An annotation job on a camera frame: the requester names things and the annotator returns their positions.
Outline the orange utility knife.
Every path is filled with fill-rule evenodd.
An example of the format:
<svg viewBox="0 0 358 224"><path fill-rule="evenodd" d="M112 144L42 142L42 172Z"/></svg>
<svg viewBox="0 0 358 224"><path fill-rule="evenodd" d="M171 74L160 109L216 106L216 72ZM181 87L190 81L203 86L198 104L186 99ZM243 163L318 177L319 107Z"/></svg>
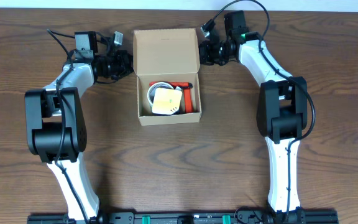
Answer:
<svg viewBox="0 0 358 224"><path fill-rule="evenodd" d="M176 88L177 86L184 89L191 89L193 85L189 82L165 82L171 85L172 87Z"/></svg>

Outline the white tape roll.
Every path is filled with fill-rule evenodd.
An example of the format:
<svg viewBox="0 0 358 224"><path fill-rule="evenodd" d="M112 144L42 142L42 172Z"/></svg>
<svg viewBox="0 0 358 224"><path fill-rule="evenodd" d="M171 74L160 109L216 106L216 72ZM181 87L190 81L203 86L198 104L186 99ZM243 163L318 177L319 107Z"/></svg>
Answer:
<svg viewBox="0 0 358 224"><path fill-rule="evenodd" d="M155 92L158 88L173 89L173 86L167 82L152 82L152 83L150 83L149 89L147 91L147 99L149 101L150 106L153 106Z"/></svg>

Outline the brown cardboard box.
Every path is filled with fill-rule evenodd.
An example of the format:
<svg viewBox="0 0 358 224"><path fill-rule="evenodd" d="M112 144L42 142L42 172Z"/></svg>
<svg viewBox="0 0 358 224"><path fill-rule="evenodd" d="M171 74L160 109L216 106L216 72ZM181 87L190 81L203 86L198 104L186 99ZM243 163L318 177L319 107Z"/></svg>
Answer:
<svg viewBox="0 0 358 224"><path fill-rule="evenodd" d="M198 123L202 109L196 29L135 30L133 53L137 75L137 115L141 125ZM191 83L189 91L192 112L185 112L188 104L183 100L177 114L154 114L148 91L157 82Z"/></svg>

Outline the yellow sticky note pad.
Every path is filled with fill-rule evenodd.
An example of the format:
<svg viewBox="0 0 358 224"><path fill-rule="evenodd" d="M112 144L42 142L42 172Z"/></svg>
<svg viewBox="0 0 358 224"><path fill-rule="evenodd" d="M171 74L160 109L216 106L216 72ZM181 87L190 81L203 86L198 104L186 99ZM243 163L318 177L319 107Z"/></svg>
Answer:
<svg viewBox="0 0 358 224"><path fill-rule="evenodd" d="M173 115L180 109L180 90L157 88L152 105L153 114Z"/></svg>

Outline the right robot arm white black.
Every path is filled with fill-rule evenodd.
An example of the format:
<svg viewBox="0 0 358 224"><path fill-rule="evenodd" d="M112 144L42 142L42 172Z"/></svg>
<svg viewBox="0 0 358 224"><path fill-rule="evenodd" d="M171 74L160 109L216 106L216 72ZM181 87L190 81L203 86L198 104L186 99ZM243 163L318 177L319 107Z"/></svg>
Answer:
<svg viewBox="0 0 358 224"><path fill-rule="evenodd" d="M201 26L206 40L199 45L200 62L223 66L237 60L257 82L257 128L267 143L270 167L268 204L275 213L289 214L300 207L296 157L307 125L306 81L279 65L263 35L249 30L243 11L225 14L224 25L225 41L219 39L214 19Z"/></svg>

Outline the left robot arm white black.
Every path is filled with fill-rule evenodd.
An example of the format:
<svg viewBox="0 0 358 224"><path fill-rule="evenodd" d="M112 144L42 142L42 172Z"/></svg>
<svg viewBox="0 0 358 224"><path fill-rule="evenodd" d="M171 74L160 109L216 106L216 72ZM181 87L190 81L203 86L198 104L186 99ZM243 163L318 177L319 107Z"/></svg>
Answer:
<svg viewBox="0 0 358 224"><path fill-rule="evenodd" d="M85 166L87 130L80 98L99 83L116 83L134 71L133 57L122 50L123 34L75 32L75 48L67 50L62 72L41 89L25 93L25 121L29 151L53 172L68 212L30 215L28 223L109 223L100 209Z"/></svg>

